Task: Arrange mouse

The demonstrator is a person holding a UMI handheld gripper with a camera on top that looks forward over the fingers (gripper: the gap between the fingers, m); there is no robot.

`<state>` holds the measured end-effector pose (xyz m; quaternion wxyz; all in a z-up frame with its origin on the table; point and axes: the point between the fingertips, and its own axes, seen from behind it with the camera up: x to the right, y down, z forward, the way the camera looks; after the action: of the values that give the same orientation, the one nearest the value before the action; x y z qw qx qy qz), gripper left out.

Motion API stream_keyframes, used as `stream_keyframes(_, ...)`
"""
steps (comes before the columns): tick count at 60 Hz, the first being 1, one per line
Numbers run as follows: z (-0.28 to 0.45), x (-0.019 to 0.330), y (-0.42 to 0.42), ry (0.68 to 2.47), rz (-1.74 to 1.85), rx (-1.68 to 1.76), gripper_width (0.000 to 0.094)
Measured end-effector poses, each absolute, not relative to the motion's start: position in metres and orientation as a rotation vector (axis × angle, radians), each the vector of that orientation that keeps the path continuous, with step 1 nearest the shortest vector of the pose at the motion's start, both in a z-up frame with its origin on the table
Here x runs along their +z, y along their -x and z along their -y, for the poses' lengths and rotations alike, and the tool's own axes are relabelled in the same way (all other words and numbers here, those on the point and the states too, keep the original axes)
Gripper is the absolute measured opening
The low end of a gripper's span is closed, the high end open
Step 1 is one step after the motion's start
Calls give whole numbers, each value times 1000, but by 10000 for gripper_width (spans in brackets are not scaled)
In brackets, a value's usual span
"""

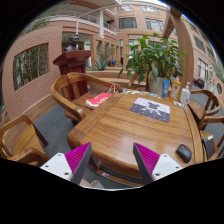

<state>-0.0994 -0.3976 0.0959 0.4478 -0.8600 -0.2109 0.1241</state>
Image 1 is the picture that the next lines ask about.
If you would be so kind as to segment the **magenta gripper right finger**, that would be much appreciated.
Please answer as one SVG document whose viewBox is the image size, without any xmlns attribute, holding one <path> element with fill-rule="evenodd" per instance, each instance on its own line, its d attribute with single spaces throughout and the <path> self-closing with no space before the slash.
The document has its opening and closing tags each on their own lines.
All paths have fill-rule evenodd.
<svg viewBox="0 0 224 224">
<path fill-rule="evenodd" d="M 168 154 L 161 154 L 139 144 L 133 144 L 133 154 L 145 185 L 182 169 Z"/>
</svg>

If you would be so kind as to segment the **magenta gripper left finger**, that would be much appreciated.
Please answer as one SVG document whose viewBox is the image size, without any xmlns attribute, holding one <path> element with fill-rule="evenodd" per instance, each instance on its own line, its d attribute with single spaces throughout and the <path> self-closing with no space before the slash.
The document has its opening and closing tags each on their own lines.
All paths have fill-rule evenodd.
<svg viewBox="0 0 224 224">
<path fill-rule="evenodd" d="M 92 154 L 90 142 L 81 145 L 70 152 L 57 153 L 41 168 L 77 185 L 80 184 L 88 161 Z"/>
</svg>

